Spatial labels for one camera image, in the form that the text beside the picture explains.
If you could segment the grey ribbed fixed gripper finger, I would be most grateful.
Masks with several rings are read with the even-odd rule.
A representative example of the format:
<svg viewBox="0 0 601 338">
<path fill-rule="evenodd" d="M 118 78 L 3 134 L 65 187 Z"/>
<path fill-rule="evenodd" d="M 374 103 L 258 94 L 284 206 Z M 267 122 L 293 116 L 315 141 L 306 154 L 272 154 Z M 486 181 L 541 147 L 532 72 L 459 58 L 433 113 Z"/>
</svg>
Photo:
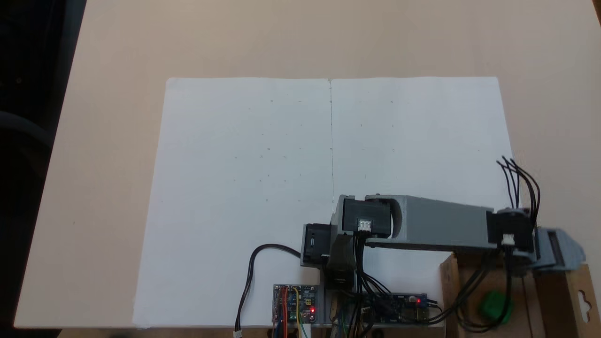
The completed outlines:
<svg viewBox="0 0 601 338">
<path fill-rule="evenodd" d="M 561 230 L 561 252 L 564 271 L 577 271 L 586 262 L 582 246 L 564 230 Z"/>
</svg>

